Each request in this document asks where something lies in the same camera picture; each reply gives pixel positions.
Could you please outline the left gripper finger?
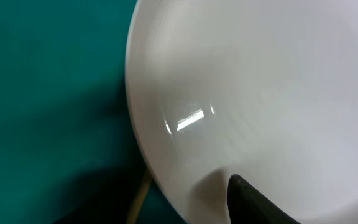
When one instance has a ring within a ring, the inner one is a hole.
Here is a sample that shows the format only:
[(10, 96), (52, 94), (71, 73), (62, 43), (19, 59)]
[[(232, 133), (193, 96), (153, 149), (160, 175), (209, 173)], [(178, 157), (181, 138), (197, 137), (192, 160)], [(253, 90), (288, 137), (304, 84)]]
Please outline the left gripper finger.
[(231, 175), (227, 187), (231, 224), (299, 224), (240, 175)]

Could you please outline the wooden chopstick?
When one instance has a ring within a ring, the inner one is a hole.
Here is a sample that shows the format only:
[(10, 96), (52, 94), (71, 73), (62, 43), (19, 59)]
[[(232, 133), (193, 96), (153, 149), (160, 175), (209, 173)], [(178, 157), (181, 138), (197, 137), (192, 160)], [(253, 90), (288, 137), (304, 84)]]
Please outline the wooden chopstick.
[(138, 191), (131, 203), (131, 206), (127, 213), (126, 224), (136, 224), (139, 217), (144, 200), (149, 191), (150, 185), (153, 181), (153, 177), (148, 169), (145, 170), (142, 181), (139, 185)]

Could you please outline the large white round plate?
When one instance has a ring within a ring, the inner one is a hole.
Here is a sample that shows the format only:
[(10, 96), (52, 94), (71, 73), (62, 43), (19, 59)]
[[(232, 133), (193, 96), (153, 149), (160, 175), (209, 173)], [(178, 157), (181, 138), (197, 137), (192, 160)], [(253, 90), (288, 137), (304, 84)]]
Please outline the large white round plate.
[(138, 1), (132, 125), (188, 223), (238, 174), (300, 223), (358, 223), (358, 0)]

